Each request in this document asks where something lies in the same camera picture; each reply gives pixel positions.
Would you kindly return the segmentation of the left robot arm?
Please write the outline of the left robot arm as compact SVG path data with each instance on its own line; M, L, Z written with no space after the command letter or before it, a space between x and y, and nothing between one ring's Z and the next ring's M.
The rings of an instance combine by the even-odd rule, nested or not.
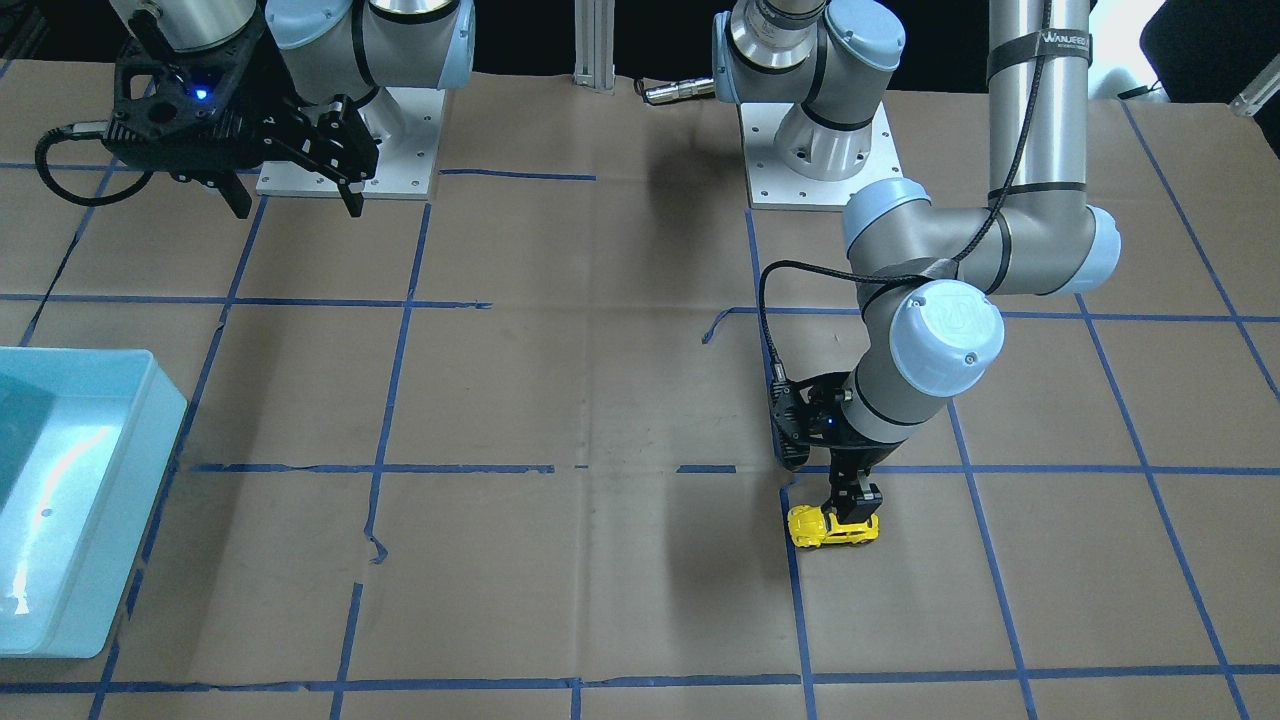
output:
M771 365L771 423L794 470L829 451L829 497L788 520L819 533L870 536L882 503L870 470L952 398L975 386L1004 347L996 295L1084 293L1121 252L1115 219L1087 200L1087 1L992 1L989 192L980 208L941 208L905 177L878 179L844 208L846 281L870 346L850 372L788 378L756 295ZM740 1L716 18L716 95L791 102L788 164L842 179L858 163L814 167L817 140L865 145L905 29L876 1Z

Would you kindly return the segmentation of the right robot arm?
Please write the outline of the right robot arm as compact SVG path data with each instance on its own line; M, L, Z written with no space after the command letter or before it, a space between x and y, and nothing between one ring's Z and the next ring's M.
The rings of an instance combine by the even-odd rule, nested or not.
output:
M471 1L116 1L102 143L247 217L260 196L425 200L449 90L467 85Z

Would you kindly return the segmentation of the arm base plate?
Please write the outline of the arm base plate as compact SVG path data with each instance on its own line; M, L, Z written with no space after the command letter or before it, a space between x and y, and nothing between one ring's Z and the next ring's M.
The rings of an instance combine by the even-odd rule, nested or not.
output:
M357 108L344 95L262 123L262 196L426 200L436 172L447 92L381 88Z
M754 209L840 211L868 184L901 176L884 105L854 131L824 127L797 102L745 102L739 113Z

